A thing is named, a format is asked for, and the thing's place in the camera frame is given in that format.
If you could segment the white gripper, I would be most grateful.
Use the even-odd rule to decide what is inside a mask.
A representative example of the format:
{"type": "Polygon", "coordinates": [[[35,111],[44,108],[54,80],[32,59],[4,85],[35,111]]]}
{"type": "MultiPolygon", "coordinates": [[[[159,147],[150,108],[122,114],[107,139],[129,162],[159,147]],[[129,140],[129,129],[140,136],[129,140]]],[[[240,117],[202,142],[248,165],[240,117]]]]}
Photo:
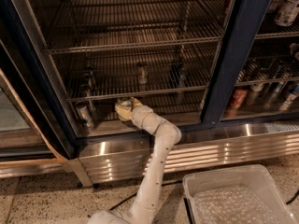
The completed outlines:
{"type": "Polygon", "coordinates": [[[142,105],[141,101],[135,97],[131,97],[132,108],[130,106],[116,105],[115,111],[117,112],[121,121],[129,121],[132,119],[132,123],[139,129],[142,128],[142,123],[145,117],[152,113],[153,110],[147,105],[142,105]]]}

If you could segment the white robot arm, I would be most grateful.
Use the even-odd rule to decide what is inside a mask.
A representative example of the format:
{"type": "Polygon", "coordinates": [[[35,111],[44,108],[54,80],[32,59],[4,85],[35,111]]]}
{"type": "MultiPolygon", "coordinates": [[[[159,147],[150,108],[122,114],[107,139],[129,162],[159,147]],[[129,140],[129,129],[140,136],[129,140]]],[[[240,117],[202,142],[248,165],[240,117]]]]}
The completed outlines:
{"type": "Polygon", "coordinates": [[[153,135],[154,149],[131,208],[125,212],[99,211],[87,224],[152,224],[158,210],[166,159],[180,141],[181,131],[134,97],[117,102],[115,110],[120,120],[130,120],[137,128],[153,135]]]}

